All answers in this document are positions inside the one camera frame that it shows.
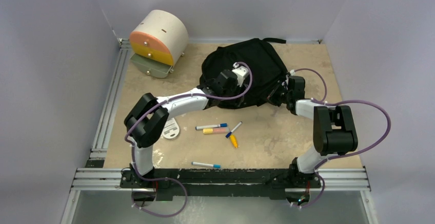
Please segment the black student backpack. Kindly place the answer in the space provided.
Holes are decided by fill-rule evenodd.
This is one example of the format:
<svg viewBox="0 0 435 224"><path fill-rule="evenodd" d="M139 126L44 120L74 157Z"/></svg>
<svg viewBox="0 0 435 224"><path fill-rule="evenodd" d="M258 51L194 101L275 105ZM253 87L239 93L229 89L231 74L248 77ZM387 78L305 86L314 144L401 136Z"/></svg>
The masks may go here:
<svg viewBox="0 0 435 224"><path fill-rule="evenodd" d="M235 110L265 103L279 106L279 97L269 95L282 88L287 68L272 43L286 41L253 38L217 47L202 63L199 88L209 95L230 97L230 100L212 101L222 109Z"/></svg>

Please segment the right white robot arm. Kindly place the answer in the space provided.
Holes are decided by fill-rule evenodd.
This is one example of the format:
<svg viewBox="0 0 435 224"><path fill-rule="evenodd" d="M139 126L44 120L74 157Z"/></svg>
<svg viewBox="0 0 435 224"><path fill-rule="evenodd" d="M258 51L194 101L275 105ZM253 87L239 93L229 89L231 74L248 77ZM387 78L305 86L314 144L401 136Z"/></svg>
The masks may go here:
<svg viewBox="0 0 435 224"><path fill-rule="evenodd" d="M358 137L349 106L328 107L305 98L305 79L300 76L289 77L285 88L283 102L287 110L313 121L313 146L293 159L288 172L289 182L299 187L328 159L355 151Z"/></svg>

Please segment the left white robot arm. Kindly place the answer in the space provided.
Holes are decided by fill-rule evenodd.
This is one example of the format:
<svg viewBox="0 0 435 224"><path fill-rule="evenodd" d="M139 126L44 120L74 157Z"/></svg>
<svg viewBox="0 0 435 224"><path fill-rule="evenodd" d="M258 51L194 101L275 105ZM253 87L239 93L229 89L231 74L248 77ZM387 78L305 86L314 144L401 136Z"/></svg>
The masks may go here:
<svg viewBox="0 0 435 224"><path fill-rule="evenodd" d="M167 120L193 111L217 106L222 101L243 97L252 84L252 73L248 67L238 66L220 73L213 81L224 92L206 86L167 97L144 94L124 120L127 129L125 141L130 143L134 172L133 181L141 188L153 181L153 145L159 140Z"/></svg>

